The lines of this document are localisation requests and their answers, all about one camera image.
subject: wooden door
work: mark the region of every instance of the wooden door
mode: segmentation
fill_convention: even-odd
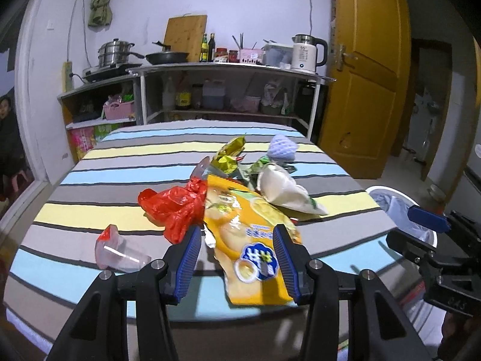
[[[406,98],[411,48],[407,2],[337,0],[336,13],[337,62],[329,74],[337,81],[331,84],[319,146],[352,177],[376,179]]]

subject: blue gripper pad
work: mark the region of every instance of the blue gripper pad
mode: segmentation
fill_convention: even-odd
[[[307,274],[305,265],[311,259],[303,245],[292,241],[284,225],[276,225],[272,244],[279,262],[287,293],[297,305],[308,304],[314,292],[314,280]]]
[[[167,262],[167,274],[159,282],[160,296],[166,304],[177,305],[187,294],[201,250],[201,229],[191,225],[184,239],[170,246],[163,260]]]
[[[407,218],[437,233],[445,233],[451,230],[451,226],[446,217],[428,212],[416,205],[408,209]]]

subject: yellow snack bag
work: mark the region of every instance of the yellow snack bag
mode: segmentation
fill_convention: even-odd
[[[225,273],[226,293],[236,305],[283,305],[289,297],[272,245],[284,224],[300,243],[294,224],[262,196],[239,183],[207,177],[204,222],[216,238],[215,256]]]

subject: striped bedsheet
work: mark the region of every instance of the striped bedsheet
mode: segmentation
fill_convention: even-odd
[[[11,266],[4,296],[11,319],[24,335],[32,341],[35,337],[46,346],[44,351],[49,350],[49,343],[100,272],[94,244],[109,224],[116,224],[121,234],[151,257],[161,258],[169,242],[162,236],[163,227],[144,216],[136,203],[138,194],[147,187],[160,191],[185,183],[203,157],[243,134],[247,140],[244,163],[265,154],[276,134],[299,143],[293,177],[329,211],[321,220],[299,226],[313,257],[345,272],[366,267],[382,271],[396,265],[399,257],[385,243],[394,223],[356,181],[298,131],[283,125],[204,120],[133,126],[116,130],[88,152],[29,228]],[[210,322],[207,327],[215,330],[215,322],[248,321],[259,315],[275,326],[273,321],[295,309],[230,305],[220,266],[203,243],[189,293],[168,313],[174,329]],[[129,302],[127,314],[129,330],[134,330],[134,302]]]

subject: pink stool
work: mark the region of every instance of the pink stool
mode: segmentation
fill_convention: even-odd
[[[19,175],[22,175],[23,179],[25,180],[25,182],[28,182],[28,177],[26,175],[26,173],[23,171],[23,170],[20,170],[19,172],[17,172],[14,176],[11,177],[11,186],[12,188],[14,189],[14,192],[16,193],[18,191],[18,176]]]

